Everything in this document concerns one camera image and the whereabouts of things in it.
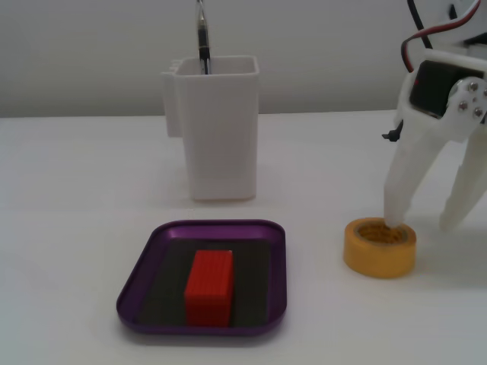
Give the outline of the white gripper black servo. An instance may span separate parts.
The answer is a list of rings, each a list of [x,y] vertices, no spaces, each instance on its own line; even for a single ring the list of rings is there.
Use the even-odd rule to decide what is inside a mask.
[[[417,188],[449,141],[466,141],[467,145],[440,216],[440,228],[455,228],[485,194],[486,81],[480,78],[486,79],[486,60],[438,50],[427,50],[418,68],[406,76],[400,96],[413,109],[434,118],[403,119],[384,183],[388,227],[403,223]]]

